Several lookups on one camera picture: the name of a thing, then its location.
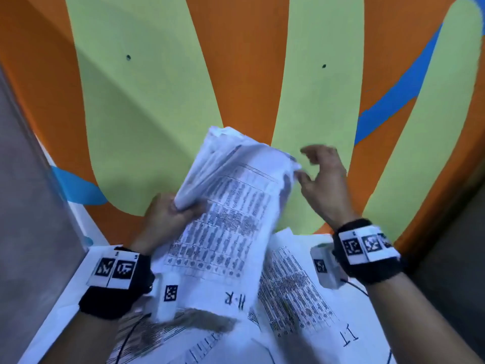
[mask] person's left hand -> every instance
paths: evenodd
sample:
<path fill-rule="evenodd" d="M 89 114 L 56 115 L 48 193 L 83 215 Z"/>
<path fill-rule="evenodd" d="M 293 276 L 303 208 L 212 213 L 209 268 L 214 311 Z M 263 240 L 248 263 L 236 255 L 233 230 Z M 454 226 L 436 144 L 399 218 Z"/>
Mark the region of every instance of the person's left hand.
<path fill-rule="evenodd" d="M 143 228 L 130 245 L 134 252 L 151 255 L 159 246 L 177 239 L 185 226 L 205 211 L 205 202 L 178 211 L 174 204 L 175 194 L 158 193 L 145 212 Z"/>

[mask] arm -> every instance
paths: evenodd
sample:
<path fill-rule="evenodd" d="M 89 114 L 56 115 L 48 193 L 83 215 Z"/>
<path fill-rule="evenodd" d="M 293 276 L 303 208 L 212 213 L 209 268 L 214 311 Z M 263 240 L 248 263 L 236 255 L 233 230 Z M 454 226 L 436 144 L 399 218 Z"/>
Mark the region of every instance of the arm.
<path fill-rule="evenodd" d="M 145 213 L 142 232 L 131 243 L 130 249 L 151 255 L 160 245 L 176 239 L 204 210 L 204 204 L 197 204 L 179 212 L 172 195 L 156 195 Z M 118 325 L 118 319 L 106 320 L 77 312 L 40 363 L 103 364 L 115 345 Z"/>
<path fill-rule="evenodd" d="M 302 148 L 320 171 L 314 180 L 296 173 L 302 194 L 333 230 L 359 219 L 350 202 L 346 171 L 335 148 Z M 359 278 L 358 269 L 339 261 L 348 275 Z M 483 363 L 443 316 L 402 272 L 388 280 L 366 285 L 385 336 L 399 364 Z"/>

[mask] forearm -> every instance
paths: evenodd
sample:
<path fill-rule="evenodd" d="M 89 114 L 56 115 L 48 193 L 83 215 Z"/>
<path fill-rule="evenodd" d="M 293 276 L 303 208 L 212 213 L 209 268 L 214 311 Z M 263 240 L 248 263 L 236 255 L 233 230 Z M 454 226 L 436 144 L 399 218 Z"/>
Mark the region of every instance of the forearm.
<path fill-rule="evenodd" d="M 483 363 L 403 273 L 367 292 L 398 364 Z"/>
<path fill-rule="evenodd" d="M 40 363 L 104 364 L 113 350 L 118 325 L 118 320 L 78 312 Z"/>

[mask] painted wall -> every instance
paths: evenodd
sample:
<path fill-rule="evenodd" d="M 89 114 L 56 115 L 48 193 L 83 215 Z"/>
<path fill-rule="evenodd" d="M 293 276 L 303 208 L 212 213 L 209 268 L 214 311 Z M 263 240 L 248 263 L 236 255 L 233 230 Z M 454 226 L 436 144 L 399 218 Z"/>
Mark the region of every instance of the painted wall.
<path fill-rule="evenodd" d="M 66 197 L 111 243 L 210 125 L 334 145 L 409 251 L 484 155 L 485 0 L 0 0 L 0 61 Z M 328 232 L 292 194 L 281 226 Z"/>

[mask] hand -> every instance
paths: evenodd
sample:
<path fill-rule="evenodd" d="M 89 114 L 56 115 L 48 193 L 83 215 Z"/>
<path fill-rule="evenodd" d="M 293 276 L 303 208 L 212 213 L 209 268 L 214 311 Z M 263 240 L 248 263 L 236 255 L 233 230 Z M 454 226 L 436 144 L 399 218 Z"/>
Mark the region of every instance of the hand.
<path fill-rule="evenodd" d="M 206 211 L 205 202 L 179 211 L 174 198 L 174 194 L 155 195 L 145 212 L 143 229 L 130 246 L 132 251 L 151 255 L 159 246 L 177 239 L 187 224 Z"/>
<path fill-rule="evenodd" d="M 312 209 L 337 231 L 346 223 L 358 219 L 350 202 L 347 189 L 347 171 L 334 147 L 306 146 L 300 149 L 312 165 L 320 165 L 315 180 L 305 171 L 295 173 L 302 187 L 302 194 Z"/>

